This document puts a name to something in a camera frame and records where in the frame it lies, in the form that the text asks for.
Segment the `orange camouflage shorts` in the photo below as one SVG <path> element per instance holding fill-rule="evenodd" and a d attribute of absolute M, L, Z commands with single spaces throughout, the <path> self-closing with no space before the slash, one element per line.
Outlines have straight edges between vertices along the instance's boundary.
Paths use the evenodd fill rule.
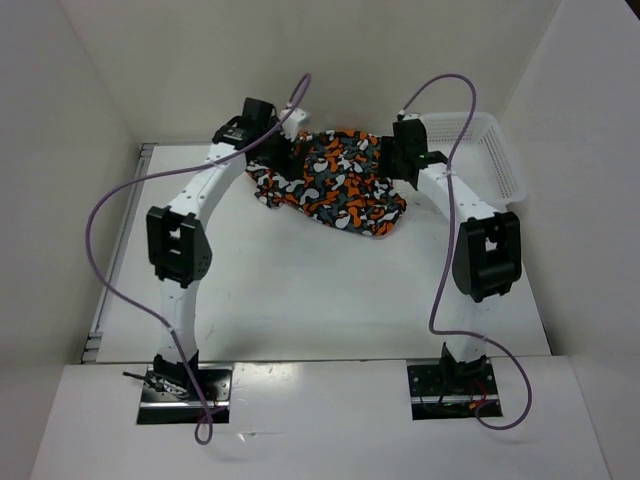
<path fill-rule="evenodd" d="M 286 180 L 250 159 L 247 175 L 254 196 L 274 209 L 287 205 L 325 226 L 364 236 L 383 237 L 407 208 L 393 180 L 379 175 L 380 140 L 359 130 L 301 132 L 303 176 Z"/>

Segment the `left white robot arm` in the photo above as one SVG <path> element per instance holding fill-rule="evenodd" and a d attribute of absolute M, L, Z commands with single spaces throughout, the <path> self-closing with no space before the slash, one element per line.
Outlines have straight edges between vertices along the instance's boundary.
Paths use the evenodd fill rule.
<path fill-rule="evenodd" d="M 147 212 L 148 257 L 160 281 L 160 315 L 168 323 L 150 381 L 177 399 L 195 399 L 200 385 L 195 310 L 200 281 L 213 263 L 209 219 L 250 160 L 264 155 L 290 169 L 287 157 L 308 117 L 291 104 L 276 113 L 272 104 L 247 98 L 242 113 L 215 132 L 204 168 L 166 206 Z"/>

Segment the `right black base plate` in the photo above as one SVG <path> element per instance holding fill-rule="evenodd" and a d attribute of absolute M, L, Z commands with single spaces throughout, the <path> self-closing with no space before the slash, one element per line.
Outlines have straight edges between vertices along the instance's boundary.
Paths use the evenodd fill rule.
<path fill-rule="evenodd" d="M 474 418 L 477 410 L 481 418 L 503 416 L 490 363 L 480 374 L 449 384 L 437 360 L 408 362 L 406 370 L 414 421 Z"/>

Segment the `aluminium table edge rail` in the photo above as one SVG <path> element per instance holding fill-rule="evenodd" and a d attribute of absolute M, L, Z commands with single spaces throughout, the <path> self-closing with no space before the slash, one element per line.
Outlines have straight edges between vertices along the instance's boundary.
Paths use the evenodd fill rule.
<path fill-rule="evenodd" d="M 81 364 L 94 364 L 98 362 L 102 339 L 109 326 L 109 315 L 112 304 L 119 300 L 119 297 L 110 290 L 109 286 L 116 286 L 141 195 L 141 187 L 138 186 L 138 179 L 148 172 L 156 146 L 157 143 L 143 143 L 141 145 L 136 161 L 136 168 L 132 176 L 126 181 L 121 181 L 114 186 L 110 186 L 107 192 L 102 194 L 98 202 L 92 207 L 89 219 L 87 220 L 85 229 L 87 259 L 89 266 L 101 286 L 101 293 L 95 309 L 93 322 L 80 357 Z M 100 212 L 106 208 L 109 202 L 114 202 L 115 197 L 118 196 L 123 196 L 123 200 L 117 200 L 117 202 L 121 203 L 117 208 L 117 218 L 119 220 L 117 233 L 112 241 L 109 263 L 100 267 L 97 263 L 94 247 L 97 245 L 98 240 L 104 238 L 104 235 L 98 235 L 94 227 L 97 225 Z"/>

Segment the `white plastic basket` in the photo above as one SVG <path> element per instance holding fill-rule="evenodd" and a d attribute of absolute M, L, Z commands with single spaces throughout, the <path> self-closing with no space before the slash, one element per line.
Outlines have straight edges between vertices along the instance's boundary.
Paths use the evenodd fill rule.
<path fill-rule="evenodd" d="M 526 199 L 521 162 L 493 115 L 433 113 L 422 121 L 429 147 L 454 156 L 453 171 L 480 199 L 498 209 Z"/>

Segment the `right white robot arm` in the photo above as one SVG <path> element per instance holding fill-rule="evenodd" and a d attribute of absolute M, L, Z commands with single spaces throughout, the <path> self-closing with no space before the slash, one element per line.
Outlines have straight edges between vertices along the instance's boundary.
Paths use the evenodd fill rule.
<path fill-rule="evenodd" d="M 522 276 L 520 221 L 490 206 L 452 170 L 453 156 L 428 145 L 417 116 L 400 112 L 384 138 L 380 168 L 425 195 L 448 222 L 445 264 L 428 320 L 443 340 L 438 378 L 444 393 L 479 379 L 492 345 L 487 331 L 495 301 Z"/>

